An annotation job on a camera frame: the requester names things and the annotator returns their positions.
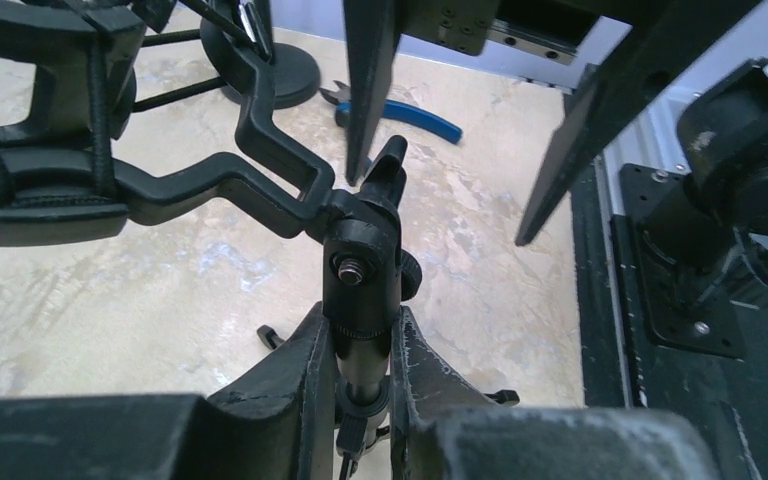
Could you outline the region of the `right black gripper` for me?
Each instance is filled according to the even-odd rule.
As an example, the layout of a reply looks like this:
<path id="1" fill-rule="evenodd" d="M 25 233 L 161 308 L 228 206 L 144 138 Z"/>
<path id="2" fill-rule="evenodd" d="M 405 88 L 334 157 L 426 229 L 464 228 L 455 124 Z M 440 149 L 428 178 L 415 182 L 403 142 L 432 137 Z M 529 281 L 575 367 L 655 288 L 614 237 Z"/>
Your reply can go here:
<path id="1" fill-rule="evenodd" d="M 469 56 L 494 42 L 570 65 L 602 17 L 630 30 L 571 97 L 515 236 L 535 240 L 580 173 L 755 1 L 367 0 L 343 3 L 350 84 L 346 181 L 367 159 L 403 34 Z"/>

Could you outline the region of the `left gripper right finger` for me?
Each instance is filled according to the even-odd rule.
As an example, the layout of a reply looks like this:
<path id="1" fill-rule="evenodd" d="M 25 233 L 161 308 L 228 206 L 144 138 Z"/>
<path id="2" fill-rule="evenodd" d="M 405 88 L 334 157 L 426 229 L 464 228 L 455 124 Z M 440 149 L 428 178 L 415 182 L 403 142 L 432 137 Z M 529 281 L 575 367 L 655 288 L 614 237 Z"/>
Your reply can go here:
<path id="1" fill-rule="evenodd" d="M 717 479 L 683 417 L 653 409 L 501 406 L 430 347 L 402 308 L 391 342 L 396 479 Z"/>

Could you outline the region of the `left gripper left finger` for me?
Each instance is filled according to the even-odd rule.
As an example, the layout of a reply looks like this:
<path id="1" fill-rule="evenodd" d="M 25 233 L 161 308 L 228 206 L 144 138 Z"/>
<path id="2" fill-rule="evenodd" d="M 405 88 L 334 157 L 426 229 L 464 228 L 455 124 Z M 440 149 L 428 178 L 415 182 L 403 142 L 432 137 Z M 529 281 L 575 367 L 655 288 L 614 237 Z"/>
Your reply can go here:
<path id="1" fill-rule="evenodd" d="M 210 396 L 0 399 L 0 479 L 328 479 L 335 373 L 315 306 Z"/>

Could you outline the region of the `black tripod mic stand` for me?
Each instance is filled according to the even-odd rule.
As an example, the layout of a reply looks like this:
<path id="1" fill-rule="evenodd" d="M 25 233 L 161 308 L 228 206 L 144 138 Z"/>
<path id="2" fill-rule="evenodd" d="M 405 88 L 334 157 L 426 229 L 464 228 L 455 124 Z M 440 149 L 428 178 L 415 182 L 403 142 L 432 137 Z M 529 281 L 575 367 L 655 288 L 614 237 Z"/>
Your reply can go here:
<path id="1" fill-rule="evenodd" d="M 112 237 L 127 222 L 161 224 L 215 198 L 283 238 L 310 236 L 323 259 L 313 307 L 335 357 L 333 458 L 348 479 L 375 445 L 391 443 L 392 330 L 421 282 L 398 215 L 406 142 L 388 141 L 358 192 L 338 190 L 333 169 L 274 125 L 273 94 L 246 67 L 237 153 L 163 177 L 114 158 L 111 142 L 137 102 L 134 60 L 145 37 L 165 33 L 172 9 L 170 1 L 0 1 L 0 58 L 37 70 L 29 117 L 0 127 L 0 246 Z"/>

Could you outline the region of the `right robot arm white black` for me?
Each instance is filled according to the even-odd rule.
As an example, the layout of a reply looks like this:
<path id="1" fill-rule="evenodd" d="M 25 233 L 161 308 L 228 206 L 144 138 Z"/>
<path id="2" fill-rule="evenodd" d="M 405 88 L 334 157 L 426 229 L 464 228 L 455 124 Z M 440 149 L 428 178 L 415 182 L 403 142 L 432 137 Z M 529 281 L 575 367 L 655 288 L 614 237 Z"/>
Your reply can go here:
<path id="1" fill-rule="evenodd" d="M 501 26 L 568 52 L 600 19 L 627 33 L 575 88 L 515 235 L 530 244 L 574 179 L 672 83 L 701 64 L 734 68 L 682 112 L 685 196 L 722 227 L 768 234 L 768 1 L 346 1 L 351 80 L 346 179 L 356 182 L 409 36 L 479 55 Z"/>

